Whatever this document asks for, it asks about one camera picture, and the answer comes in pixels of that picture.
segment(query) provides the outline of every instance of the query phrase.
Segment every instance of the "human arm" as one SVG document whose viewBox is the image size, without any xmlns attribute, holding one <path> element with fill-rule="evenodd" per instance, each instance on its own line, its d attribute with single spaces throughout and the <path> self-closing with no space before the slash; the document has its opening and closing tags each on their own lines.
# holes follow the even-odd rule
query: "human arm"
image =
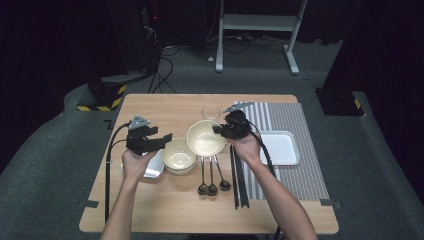
<svg viewBox="0 0 424 240">
<path fill-rule="evenodd" d="M 100 239 L 131 239 L 132 212 L 137 185 L 155 154 L 156 152 L 151 152 L 139 156 L 128 149 L 122 154 L 124 180 Z"/>
<path fill-rule="evenodd" d="M 260 145 L 255 137 L 249 134 L 240 140 L 227 139 L 227 141 L 235 147 L 237 154 L 255 174 L 272 215 L 287 239 L 318 239 L 303 206 L 261 162 Z"/>
</svg>

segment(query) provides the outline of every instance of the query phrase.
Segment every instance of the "wooden table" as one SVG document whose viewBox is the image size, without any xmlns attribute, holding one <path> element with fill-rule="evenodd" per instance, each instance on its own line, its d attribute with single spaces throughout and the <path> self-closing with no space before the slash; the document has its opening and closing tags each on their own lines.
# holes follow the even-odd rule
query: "wooden table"
<svg viewBox="0 0 424 240">
<path fill-rule="evenodd" d="M 201 109 L 216 105 L 230 107 L 234 101 L 297 103 L 292 95 L 223 95 L 223 94 L 129 94 L 125 97 L 115 123 L 115 129 L 138 114 L 150 120 L 150 127 L 159 132 L 150 138 L 160 138 L 173 133 L 173 138 L 186 137 L 190 126 L 202 120 Z M 116 140 L 125 139 L 123 129 Z M 115 202 L 122 182 L 121 155 L 125 143 L 118 143 L 112 151 L 110 206 Z M 231 182 L 229 146 L 217 155 L 224 178 Z M 89 200 L 99 202 L 97 208 L 86 207 L 80 222 L 85 232 L 101 232 L 104 227 L 105 156 L 99 167 Z M 220 176 L 214 168 L 214 183 Z M 209 164 L 205 164 L 205 182 L 210 182 Z M 250 199 L 250 208 L 234 206 L 232 189 L 219 191 L 216 196 L 200 196 L 199 161 L 195 169 L 184 176 L 172 175 L 166 169 L 157 179 L 144 179 L 138 185 L 134 204 L 134 232 L 161 233 L 243 233 L 272 234 L 277 224 L 265 200 Z M 338 223 L 331 206 L 321 206 L 319 201 L 301 201 L 318 234 L 334 234 Z"/>
</svg>

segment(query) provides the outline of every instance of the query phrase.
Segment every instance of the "black chopsticks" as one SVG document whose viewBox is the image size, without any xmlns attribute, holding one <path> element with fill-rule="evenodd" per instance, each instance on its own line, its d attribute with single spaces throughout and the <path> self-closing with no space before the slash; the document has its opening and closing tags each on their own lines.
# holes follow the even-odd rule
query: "black chopsticks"
<svg viewBox="0 0 424 240">
<path fill-rule="evenodd" d="M 241 159 L 237 154 L 237 151 L 234 149 L 233 146 L 230 147 L 230 154 L 231 154 L 231 167 L 232 167 L 232 171 L 233 171 L 233 185 L 236 186 L 235 182 L 236 179 L 234 177 L 234 171 L 237 172 L 237 186 L 240 192 L 240 202 L 241 202 L 241 207 L 247 206 L 248 208 L 250 208 L 249 205 L 249 197 L 247 196 L 247 190 L 246 190 L 246 183 L 244 180 L 244 174 L 243 174 L 243 167 L 242 167 L 242 163 L 241 163 Z M 239 206 L 238 203 L 238 197 L 236 197 L 237 194 L 237 190 L 234 190 L 234 201 L 236 202 L 236 209 Z"/>
</svg>

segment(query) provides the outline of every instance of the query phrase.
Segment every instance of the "gray striped mat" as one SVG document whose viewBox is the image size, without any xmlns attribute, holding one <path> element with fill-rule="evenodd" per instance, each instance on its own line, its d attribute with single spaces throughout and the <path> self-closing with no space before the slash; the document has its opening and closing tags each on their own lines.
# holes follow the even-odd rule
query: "gray striped mat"
<svg viewBox="0 0 424 240">
<path fill-rule="evenodd" d="M 285 130 L 295 136 L 300 153 L 299 164 L 275 165 L 277 179 L 299 200 L 329 199 L 302 105 L 300 103 L 255 102 L 254 105 L 245 107 L 243 111 L 247 119 L 255 124 L 259 131 Z M 249 198 L 265 199 L 253 172 L 244 161 L 243 171 Z"/>
</svg>

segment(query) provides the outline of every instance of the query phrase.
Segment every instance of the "metal stand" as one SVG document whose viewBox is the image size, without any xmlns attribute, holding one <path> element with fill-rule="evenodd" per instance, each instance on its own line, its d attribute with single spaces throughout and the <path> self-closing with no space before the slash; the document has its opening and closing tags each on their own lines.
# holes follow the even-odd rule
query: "metal stand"
<svg viewBox="0 0 424 240">
<path fill-rule="evenodd" d="M 218 49 L 216 54 L 216 71 L 224 70 L 223 33 L 224 29 L 233 30 L 259 30 L 259 31 L 282 31 L 292 32 L 289 45 L 284 45 L 284 53 L 290 65 L 293 75 L 299 74 L 296 61 L 293 56 L 293 46 L 296 42 L 297 33 L 302 23 L 308 0 L 302 0 L 297 16 L 274 16 L 274 15 L 245 15 L 224 14 L 224 0 L 221 1 L 219 18 Z"/>
</svg>

